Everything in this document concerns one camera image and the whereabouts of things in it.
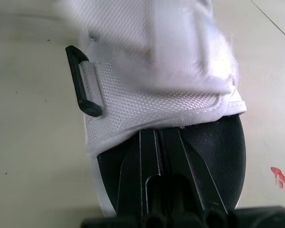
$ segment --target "black plastic bracket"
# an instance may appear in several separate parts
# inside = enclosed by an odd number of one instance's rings
[[[103,114],[101,107],[87,99],[84,83],[80,74],[79,64],[83,61],[89,61],[88,57],[74,46],[66,48],[66,55],[70,65],[72,79],[75,87],[78,105],[85,114],[99,117]]]

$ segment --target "red stain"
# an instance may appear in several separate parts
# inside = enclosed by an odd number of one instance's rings
[[[285,176],[282,174],[282,171],[278,168],[271,167],[270,169],[275,174],[275,181],[276,181],[275,184],[282,189],[285,184]]]

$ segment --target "white strap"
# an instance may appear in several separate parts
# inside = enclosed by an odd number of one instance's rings
[[[62,8],[73,24],[113,47],[125,82],[145,89],[232,93],[237,65],[209,6],[201,2],[66,0]]]

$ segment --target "black mesh fabric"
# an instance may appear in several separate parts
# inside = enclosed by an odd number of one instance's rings
[[[179,128],[179,131],[185,144],[191,145],[205,160],[226,209],[234,209],[246,168],[245,140],[239,116],[225,116],[215,122]],[[120,168],[134,137],[97,157],[104,186],[115,210]]]

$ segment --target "white floor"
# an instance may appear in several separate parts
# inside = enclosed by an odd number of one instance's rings
[[[214,6],[248,108],[239,206],[285,206],[285,185],[276,186],[271,171],[285,175],[285,0]],[[74,228],[101,216],[64,50],[76,35],[49,0],[0,1],[0,228]]]

